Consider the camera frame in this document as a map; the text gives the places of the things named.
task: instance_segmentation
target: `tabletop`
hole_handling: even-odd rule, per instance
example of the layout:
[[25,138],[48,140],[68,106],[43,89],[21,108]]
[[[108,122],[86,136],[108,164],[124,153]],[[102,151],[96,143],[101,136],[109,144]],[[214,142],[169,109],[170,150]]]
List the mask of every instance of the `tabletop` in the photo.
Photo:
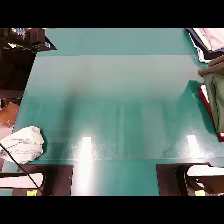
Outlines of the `tabletop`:
[[32,164],[74,165],[72,195],[159,195],[158,163],[223,166],[223,143],[198,96],[205,65],[184,28],[47,36],[58,50],[35,59],[14,131],[41,129],[44,154]]

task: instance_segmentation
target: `wire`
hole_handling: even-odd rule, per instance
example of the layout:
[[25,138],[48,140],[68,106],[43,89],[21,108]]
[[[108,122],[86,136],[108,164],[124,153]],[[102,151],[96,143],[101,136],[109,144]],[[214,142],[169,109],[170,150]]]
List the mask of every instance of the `wire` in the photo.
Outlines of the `wire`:
[[4,151],[8,154],[8,156],[11,158],[11,160],[17,164],[17,166],[30,178],[30,180],[32,180],[32,182],[34,183],[34,185],[37,187],[37,189],[41,192],[41,194],[44,196],[43,191],[40,189],[40,187],[38,187],[38,185],[36,184],[36,182],[33,180],[33,178],[30,176],[29,173],[27,173],[26,170],[23,169],[23,167],[16,162],[16,160],[12,157],[12,155],[10,154],[10,152],[0,143],[0,146],[4,149]]

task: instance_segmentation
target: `green garment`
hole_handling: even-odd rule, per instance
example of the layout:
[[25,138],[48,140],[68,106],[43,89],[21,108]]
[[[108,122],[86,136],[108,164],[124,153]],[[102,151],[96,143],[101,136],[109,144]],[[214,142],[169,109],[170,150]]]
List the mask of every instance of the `green garment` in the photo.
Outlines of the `green garment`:
[[224,76],[209,73],[204,80],[216,131],[224,132]]

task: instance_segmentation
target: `yellow label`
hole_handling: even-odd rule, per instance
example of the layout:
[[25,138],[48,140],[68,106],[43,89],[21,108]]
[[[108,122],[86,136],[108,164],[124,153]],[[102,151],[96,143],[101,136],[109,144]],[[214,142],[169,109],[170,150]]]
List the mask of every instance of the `yellow label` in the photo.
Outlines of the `yellow label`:
[[205,191],[204,190],[195,191],[195,195],[196,196],[205,196]]
[[27,191],[26,193],[26,196],[37,196],[37,190]]

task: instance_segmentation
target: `green table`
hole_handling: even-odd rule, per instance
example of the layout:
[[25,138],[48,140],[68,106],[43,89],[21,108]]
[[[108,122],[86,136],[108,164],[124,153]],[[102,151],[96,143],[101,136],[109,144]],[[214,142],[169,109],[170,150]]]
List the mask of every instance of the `green table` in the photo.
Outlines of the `green table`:
[[205,65],[184,29],[47,35],[58,51],[38,54],[15,131],[41,128],[44,154],[33,164],[74,164],[72,195],[158,195],[157,163],[224,165],[197,93]]

